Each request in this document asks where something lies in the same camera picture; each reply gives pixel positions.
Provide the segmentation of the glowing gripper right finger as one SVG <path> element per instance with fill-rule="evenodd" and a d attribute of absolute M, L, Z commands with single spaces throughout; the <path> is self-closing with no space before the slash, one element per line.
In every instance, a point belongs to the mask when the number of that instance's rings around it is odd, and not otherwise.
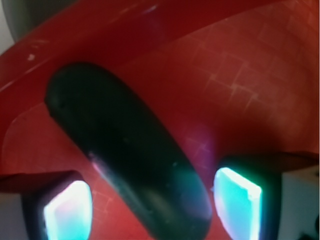
<path fill-rule="evenodd" d="M 230 155 L 218 164 L 212 193 L 233 240 L 317 240 L 320 237 L 317 153 Z"/>

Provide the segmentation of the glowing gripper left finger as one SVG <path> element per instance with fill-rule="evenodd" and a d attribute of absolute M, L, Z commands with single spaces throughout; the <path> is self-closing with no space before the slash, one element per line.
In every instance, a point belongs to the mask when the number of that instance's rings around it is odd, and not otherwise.
<path fill-rule="evenodd" d="M 0 176 L 2 240 L 87 240 L 90 186 L 74 170 Z"/>

